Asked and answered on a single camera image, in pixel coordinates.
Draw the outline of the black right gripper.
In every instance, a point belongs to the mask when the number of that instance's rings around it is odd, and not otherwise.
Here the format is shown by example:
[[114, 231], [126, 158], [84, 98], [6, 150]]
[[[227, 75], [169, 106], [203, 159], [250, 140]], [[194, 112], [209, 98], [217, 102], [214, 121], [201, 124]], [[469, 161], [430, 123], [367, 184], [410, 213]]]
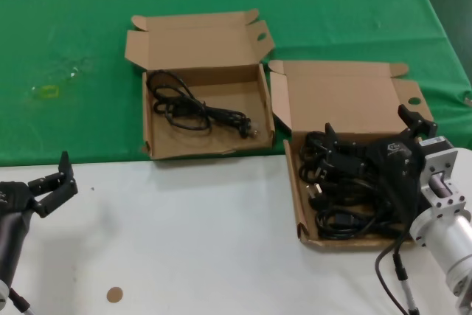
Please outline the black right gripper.
[[367, 145], [339, 139], [331, 124], [326, 123], [324, 147], [327, 162], [352, 176], [365, 174], [367, 159], [378, 174], [381, 192], [385, 193], [406, 232], [409, 232], [413, 221], [425, 209], [420, 189], [425, 156], [418, 137], [435, 137], [437, 124], [403, 104], [398, 107], [398, 116], [406, 125], [400, 136], [381, 136], [368, 141]]

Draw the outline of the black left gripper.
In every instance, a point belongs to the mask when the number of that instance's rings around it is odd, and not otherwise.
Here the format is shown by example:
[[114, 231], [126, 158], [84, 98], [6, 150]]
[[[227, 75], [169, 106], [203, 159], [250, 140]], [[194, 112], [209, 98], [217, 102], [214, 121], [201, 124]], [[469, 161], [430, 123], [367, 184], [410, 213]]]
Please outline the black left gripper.
[[33, 210], [46, 218], [76, 194], [77, 182], [67, 151], [61, 154], [57, 173], [29, 183], [1, 183], [1, 281], [5, 285], [13, 283]]

